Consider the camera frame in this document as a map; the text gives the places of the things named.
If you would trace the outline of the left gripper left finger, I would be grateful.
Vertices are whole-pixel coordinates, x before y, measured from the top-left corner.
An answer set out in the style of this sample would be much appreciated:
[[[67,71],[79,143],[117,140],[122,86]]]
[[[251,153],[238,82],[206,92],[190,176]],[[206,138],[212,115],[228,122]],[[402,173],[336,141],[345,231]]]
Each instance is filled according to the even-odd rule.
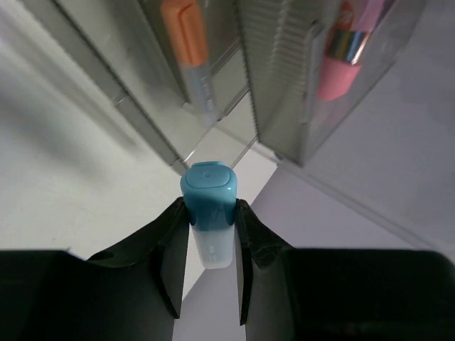
[[[182,199],[89,259],[1,252],[2,340],[170,340],[181,313],[189,218]]]

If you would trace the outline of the orange highlighter marker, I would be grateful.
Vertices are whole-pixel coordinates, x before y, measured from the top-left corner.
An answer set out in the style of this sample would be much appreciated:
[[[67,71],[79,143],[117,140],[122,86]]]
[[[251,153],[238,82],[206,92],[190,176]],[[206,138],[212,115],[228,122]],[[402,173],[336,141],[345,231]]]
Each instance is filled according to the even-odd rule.
[[[163,17],[193,113],[206,127],[220,120],[212,84],[208,42],[197,1],[164,1]]]

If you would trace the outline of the clear acrylic drawer organizer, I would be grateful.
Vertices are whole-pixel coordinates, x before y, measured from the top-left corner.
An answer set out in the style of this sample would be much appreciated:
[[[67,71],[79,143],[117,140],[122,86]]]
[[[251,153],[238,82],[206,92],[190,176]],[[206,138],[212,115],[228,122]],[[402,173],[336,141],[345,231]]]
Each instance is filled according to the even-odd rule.
[[[251,99],[255,136],[290,161],[318,147],[316,86],[339,1],[197,1],[220,120],[193,113],[161,15],[164,1],[30,1],[27,7],[103,94],[92,118],[125,146],[133,141],[111,105],[177,172],[235,105]]]

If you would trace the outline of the blue highlighter marker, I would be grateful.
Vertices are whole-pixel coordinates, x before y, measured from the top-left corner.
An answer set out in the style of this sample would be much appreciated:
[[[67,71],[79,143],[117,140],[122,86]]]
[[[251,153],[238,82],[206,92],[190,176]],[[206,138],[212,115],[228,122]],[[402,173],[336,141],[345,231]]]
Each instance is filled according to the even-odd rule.
[[[183,201],[205,269],[232,262],[237,176],[219,161],[193,164],[180,181]]]

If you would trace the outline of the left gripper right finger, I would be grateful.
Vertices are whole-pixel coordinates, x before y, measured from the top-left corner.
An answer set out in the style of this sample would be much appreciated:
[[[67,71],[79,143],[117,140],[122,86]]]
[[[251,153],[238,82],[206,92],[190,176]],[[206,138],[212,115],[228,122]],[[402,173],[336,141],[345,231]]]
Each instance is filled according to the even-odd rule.
[[[235,206],[248,340],[453,340],[454,265],[399,249],[295,248]]]

